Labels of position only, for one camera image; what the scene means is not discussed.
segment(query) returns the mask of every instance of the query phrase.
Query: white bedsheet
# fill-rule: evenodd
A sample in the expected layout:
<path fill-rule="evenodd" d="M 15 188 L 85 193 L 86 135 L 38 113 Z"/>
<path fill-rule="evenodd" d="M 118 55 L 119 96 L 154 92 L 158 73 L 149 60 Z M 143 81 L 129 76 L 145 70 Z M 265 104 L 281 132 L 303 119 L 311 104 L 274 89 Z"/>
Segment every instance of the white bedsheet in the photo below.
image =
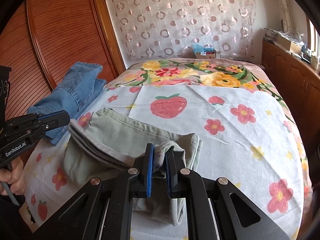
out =
<path fill-rule="evenodd" d="M 174 94 L 184 98 L 186 105 L 159 109 L 152 104 L 158 96 Z M 268 93 L 184 85 L 104 89 L 79 123 L 86 125 L 90 113 L 103 107 L 178 134 L 197 133 L 204 142 L 198 173 L 209 179 L 228 178 L 289 236 L 299 228 L 303 208 L 300 157 L 283 110 Z M 41 140 L 25 166 L 26 199 L 38 225 L 78 190 L 60 168 L 69 136 L 55 147 Z M 133 212 L 131 228 L 136 240 L 188 239 L 186 217 L 173 227 Z"/>

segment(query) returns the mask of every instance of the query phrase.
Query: white wall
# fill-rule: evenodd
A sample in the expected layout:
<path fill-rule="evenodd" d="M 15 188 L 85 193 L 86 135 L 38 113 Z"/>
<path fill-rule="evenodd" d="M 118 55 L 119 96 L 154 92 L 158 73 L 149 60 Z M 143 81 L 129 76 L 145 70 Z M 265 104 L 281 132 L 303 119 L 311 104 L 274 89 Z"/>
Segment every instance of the white wall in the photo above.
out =
<path fill-rule="evenodd" d="M 302 34 L 302 40 L 308 44 L 307 17 L 295 0 L 289 0 L 289 10 L 295 34 Z"/>
<path fill-rule="evenodd" d="M 256 0 L 256 17 L 253 24 L 253 55 L 255 57 L 255 63 L 260 64 L 261 53 L 262 53 L 262 40 L 265 31 L 263 28 L 271 28 L 275 30 L 281 30 L 281 17 L 280 17 L 280 5 L 278 0 Z M 115 16 L 115 9 L 111 1 L 107 1 L 108 9 L 110 12 L 111 21 L 114 23 L 117 21 Z M 116 36 L 122 35 L 121 32 L 115 30 Z M 119 47 L 123 55 L 125 66 L 128 68 L 134 62 L 130 61 L 129 57 L 126 57 L 127 48 L 123 44 L 121 46 L 119 42 Z"/>

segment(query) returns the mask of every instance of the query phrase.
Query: blue gripper pad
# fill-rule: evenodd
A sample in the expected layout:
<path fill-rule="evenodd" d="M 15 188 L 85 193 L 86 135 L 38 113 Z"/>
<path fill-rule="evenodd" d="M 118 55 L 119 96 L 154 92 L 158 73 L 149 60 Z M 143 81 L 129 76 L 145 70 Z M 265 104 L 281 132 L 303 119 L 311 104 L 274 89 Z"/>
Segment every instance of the blue gripper pad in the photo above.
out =
<path fill-rule="evenodd" d="M 150 148 L 150 156 L 148 163 L 148 172 L 147 172 L 147 197 L 151 197 L 152 191 L 152 175 L 153 175 L 153 155 L 155 151 L 155 146 L 152 144 Z"/>
<path fill-rule="evenodd" d="M 168 197 L 171 196 L 171 175 L 170 175 L 170 167 L 169 167 L 169 160 L 167 159 L 167 155 L 164 156 L 165 161 L 165 180 L 167 182 L 167 193 Z"/>

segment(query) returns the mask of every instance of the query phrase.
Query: cardboard box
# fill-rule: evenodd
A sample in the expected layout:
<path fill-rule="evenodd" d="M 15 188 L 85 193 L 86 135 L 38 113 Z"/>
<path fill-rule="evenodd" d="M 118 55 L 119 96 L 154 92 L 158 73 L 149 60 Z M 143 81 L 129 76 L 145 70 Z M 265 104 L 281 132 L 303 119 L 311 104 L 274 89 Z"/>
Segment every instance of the cardboard box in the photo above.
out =
<path fill-rule="evenodd" d="M 281 35 L 278 35 L 278 40 L 277 42 L 283 46 L 285 49 L 293 52 L 293 53 L 296 53 L 298 55 L 300 55 L 301 53 L 301 50 L 302 50 L 302 47 L 295 44 L 294 42 L 292 41 L 289 41 L 287 38 L 281 36 Z"/>
<path fill-rule="evenodd" d="M 216 52 L 197 52 L 196 59 L 215 59 L 217 57 Z"/>

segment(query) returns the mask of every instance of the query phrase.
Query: wooden wardrobe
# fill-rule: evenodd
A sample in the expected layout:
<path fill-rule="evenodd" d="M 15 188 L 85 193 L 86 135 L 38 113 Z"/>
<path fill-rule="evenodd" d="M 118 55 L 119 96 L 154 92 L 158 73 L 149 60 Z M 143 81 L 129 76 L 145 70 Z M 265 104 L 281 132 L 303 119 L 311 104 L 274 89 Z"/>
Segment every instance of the wooden wardrobe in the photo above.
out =
<path fill-rule="evenodd" d="M 121 74 L 110 32 L 105 0 L 25 0 L 0 35 L 0 65 L 12 68 L 6 120 L 50 94 L 77 61 L 102 65 L 108 82 Z"/>

